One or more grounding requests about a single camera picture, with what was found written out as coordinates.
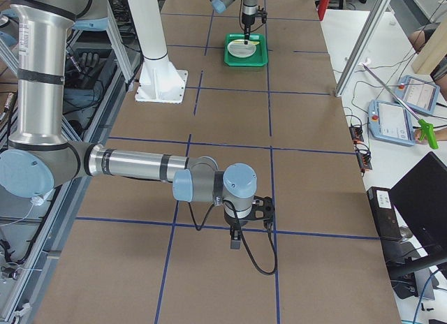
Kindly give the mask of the working black gripper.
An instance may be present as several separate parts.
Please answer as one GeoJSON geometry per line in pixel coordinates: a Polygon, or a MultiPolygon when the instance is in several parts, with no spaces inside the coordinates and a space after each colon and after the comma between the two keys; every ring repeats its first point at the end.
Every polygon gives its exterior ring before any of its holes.
{"type": "Polygon", "coordinates": [[[249,15],[246,13],[242,14],[242,23],[244,25],[244,44],[249,44],[250,34],[251,34],[251,26],[254,24],[256,20],[255,15],[249,15]]]}

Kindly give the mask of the working silver robot arm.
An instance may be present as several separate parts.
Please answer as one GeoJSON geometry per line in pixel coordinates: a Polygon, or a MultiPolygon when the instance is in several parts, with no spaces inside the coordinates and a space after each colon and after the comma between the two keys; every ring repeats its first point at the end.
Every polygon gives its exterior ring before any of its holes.
{"type": "MultiPolygon", "coordinates": [[[[223,13],[237,0],[209,0],[215,13],[223,13]]],[[[256,52],[256,43],[251,40],[251,29],[260,17],[266,21],[265,11],[258,0],[240,0],[239,22],[242,34],[226,45],[226,54],[234,52],[236,58],[248,58],[256,52]]],[[[254,215],[253,199],[256,191],[256,174],[246,164],[238,163],[223,172],[222,203],[225,220],[230,226],[230,247],[239,249],[247,243],[242,227],[254,215]]]]}

